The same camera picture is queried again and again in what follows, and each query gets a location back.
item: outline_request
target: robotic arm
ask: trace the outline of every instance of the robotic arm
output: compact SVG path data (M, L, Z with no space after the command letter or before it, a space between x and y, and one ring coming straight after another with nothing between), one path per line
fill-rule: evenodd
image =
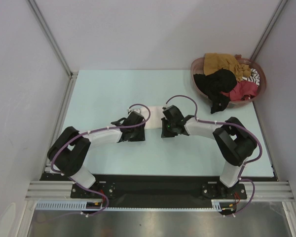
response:
M206 124L196 121L195 117L184 117L176 106L164 108L162 118L162 138L175 137L179 134L186 136L196 135L215 139L226 162L220 176L220 182L231 188L238 182L238 175L243 162L252 155L257 142L245 131L227 125ZM234 117L226 122L242 127L243 124Z
M88 150L109 143L144 141L145 124L129 128L132 125L142 123L144 119L144 116L141 114L131 111L127 118L121 118L111 123L116 126L116 129L107 129L92 134L88 133L75 139L70 143L70 146L73 146L72 148L66 147L58 155L55 160L55 166L63 175L70 177L87 189L90 188L95 183L95 177L83 166ZM67 127L49 149L47 153L49 160L52 161L56 153L78 134L79 131L75 128Z

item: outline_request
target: table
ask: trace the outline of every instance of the table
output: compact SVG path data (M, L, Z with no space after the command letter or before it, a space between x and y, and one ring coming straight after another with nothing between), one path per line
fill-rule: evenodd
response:
M210 114L207 104L194 90L189 70L81 70L79 71L63 129L79 131L106 127L127 116L134 103L162 106L173 95L192 97L198 117L225 121L237 117L261 141L263 155L247 165L243 176L273 177L259 121L253 104ZM174 98L184 116L194 114L194 104ZM88 152L84 165L94 174L220 176L224 158L215 140L179 135L161 138L161 129L145 130L144 142L107 144ZM256 148L251 158L257 157Z

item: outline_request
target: red wire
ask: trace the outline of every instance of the red wire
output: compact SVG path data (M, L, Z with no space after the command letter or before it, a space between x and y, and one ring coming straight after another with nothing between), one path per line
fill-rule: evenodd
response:
M100 193L104 194L103 190L100 190ZM102 203L104 203L104 197L102 197Z
M237 192L235 192L234 195L235 195L235 200L236 200L236 198L238 198L238 202L235 203L235 205L237 205L240 202L241 199L240 199L240 196L238 195Z

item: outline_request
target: pink basket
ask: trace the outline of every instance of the pink basket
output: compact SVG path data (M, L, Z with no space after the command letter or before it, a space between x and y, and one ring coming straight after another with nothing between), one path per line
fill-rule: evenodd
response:
M191 79L193 81L194 84L194 88L196 89L196 91L203 97L205 98L205 100L207 102L211 102L210 99L208 99L208 96L205 95L202 91L200 91L200 89L197 88L195 81L194 81L194 74L204 74L204 59L205 58L198 58L196 59L192 65L191 65ZM257 70L258 74L260 75L260 86L258 87L258 94L256 97L254 97L251 100L241 100L241 101L230 101L228 104L228 108L236 108L236 107L240 107L246 104L249 104L250 102L256 100L259 96L261 96L265 89L266 89L266 78L265 78L265 74L261 68L261 66L256 63L251 61L250 59L247 58L241 58L241 57L237 57L236 56L237 61L240 64L247 64L249 65L250 68L254 68Z

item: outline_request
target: fabric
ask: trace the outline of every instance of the fabric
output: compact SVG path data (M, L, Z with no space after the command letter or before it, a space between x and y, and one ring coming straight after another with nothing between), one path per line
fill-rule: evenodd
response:
M194 80L196 86L213 102L212 114L226 109L230 101L221 91L228 93L237 85L235 75L227 69L220 69L207 76L195 74Z
M219 69L227 69L232 71L237 81L241 81L242 77L249 77L251 71L249 65L239 64L237 59L226 53L206 53L204 60L204 74L210 75Z
M253 68L251 68L251 75L248 78L242 77L242 80L254 82L255 84L257 84L257 86L260 85L260 75L258 74L257 70Z
M231 101L249 100L258 94L258 85L254 82L242 80L229 92L221 92L224 96L230 98Z

